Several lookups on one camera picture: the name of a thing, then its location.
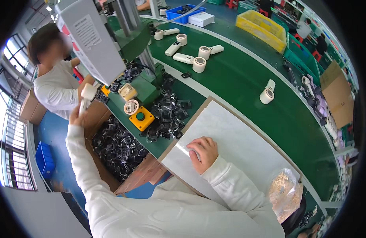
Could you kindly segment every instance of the white board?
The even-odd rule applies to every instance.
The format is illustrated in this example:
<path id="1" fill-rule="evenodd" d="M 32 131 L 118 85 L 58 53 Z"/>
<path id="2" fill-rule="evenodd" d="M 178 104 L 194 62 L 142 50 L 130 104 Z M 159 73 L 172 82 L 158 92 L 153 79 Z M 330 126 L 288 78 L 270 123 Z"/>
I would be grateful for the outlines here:
<path id="1" fill-rule="evenodd" d="M 266 140 L 231 112 L 211 101 L 161 163 L 209 199 L 225 206 L 210 184 L 194 170 L 189 149 L 192 140 L 208 136 L 217 142 L 219 155 L 241 169 L 263 193 L 274 174 L 289 168 L 297 179 L 300 174 Z"/>

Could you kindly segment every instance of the person's hand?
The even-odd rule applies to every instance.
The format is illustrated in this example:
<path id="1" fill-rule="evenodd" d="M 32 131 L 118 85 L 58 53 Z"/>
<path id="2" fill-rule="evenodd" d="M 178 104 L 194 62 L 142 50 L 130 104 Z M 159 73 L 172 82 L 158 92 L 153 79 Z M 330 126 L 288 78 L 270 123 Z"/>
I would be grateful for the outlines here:
<path id="1" fill-rule="evenodd" d="M 217 152 L 217 143 L 210 137 L 200 137 L 193 140 L 187 145 L 189 156 L 192 160 L 192 164 L 200 175 L 202 175 L 217 159 L 219 153 Z"/>
<path id="2" fill-rule="evenodd" d="M 86 114 L 88 113 L 85 111 L 82 115 L 79 115 L 80 104 L 73 110 L 71 115 L 69 116 L 69 125 L 76 125 L 76 126 L 84 126 L 84 119 Z"/>

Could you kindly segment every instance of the dark hair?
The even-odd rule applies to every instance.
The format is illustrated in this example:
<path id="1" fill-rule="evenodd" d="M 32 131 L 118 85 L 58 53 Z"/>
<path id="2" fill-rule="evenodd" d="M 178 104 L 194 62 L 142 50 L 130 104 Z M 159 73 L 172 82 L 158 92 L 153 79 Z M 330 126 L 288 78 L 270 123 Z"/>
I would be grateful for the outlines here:
<path id="1" fill-rule="evenodd" d="M 46 51 L 52 40 L 61 40 L 60 31 L 55 23 L 48 23 L 31 36 L 28 41 L 27 51 L 33 64 L 40 64 L 37 55 Z"/>

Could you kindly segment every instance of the assembly line workbench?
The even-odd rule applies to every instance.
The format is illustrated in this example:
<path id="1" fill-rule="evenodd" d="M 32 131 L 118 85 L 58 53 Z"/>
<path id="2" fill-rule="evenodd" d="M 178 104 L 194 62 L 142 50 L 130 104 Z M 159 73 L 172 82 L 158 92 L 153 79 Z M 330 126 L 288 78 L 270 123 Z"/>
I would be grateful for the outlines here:
<path id="1" fill-rule="evenodd" d="M 328 201 L 333 186 L 338 184 L 334 149 L 305 100 L 286 79 L 288 74 L 282 67 L 285 58 L 260 39 L 236 26 L 230 27 L 226 22 L 216 20 L 216 24 L 205 28 L 188 26 L 190 24 L 168 23 L 158 28 L 179 28 L 181 33 L 187 35 L 188 44 L 177 53 L 196 57 L 200 46 L 222 45 L 224 51 L 210 57 L 203 73 L 195 73 L 191 65 L 164 54 L 176 41 L 176 34 L 158 41 L 152 37 L 149 47 L 154 61 L 163 64 L 166 72 L 178 79 L 173 85 L 173 92 L 179 99 L 191 100 L 193 108 L 187 111 L 190 117 L 208 96 L 220 100 L 288 155 L 301 170 L 304 185 L 318 204 Z M 183 79 L 180 75 L 187 71 L 192 77 Z M 301 82 L 300 71 L 295 68 L 293 71 L 296 81 Z M 264 105 L 259 100 L 259 94 L 269 79 L 276 83 L 275 98 Z M 156 142 L 147 143 L 146 138 L 139 136 L 139 130 L 120 111 L 122 109 L 110 100 L 107 107 L 156 158 L 171 144 L 172 139 L 162 137 Z"/>

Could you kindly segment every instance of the white long-sleeve shirt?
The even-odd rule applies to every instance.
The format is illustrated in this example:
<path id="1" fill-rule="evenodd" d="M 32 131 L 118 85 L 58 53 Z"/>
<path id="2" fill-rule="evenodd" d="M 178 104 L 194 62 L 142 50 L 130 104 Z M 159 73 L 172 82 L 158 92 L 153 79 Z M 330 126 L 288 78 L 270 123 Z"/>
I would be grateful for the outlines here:
<path id="1" fill-rule="evenodd" d="M 298 22 L 298 27 L 297 33 L 302 39 L 306 38 L 312 31 L 311 27 L 303 21 Z"/>
<path id="2" fill-rule="evenodd" d="M 60 61 L 48 73 L 34 81 L 34 91 L 38 101 L 50 112 L 69 120 L 69 115 L 79 104 L 80 86 L 72 76 L 71 61 Z"/>
<path id="3" fill-rule="evenodd" d="M 116 197 L 85 148 L 83 128 L 69 125 L 66 146 L 94 238 L 285 237 L 264 194 L 220 156 L 202 177 L 231 211 L 176 178 L 158 185 L 149 199 Z"/>

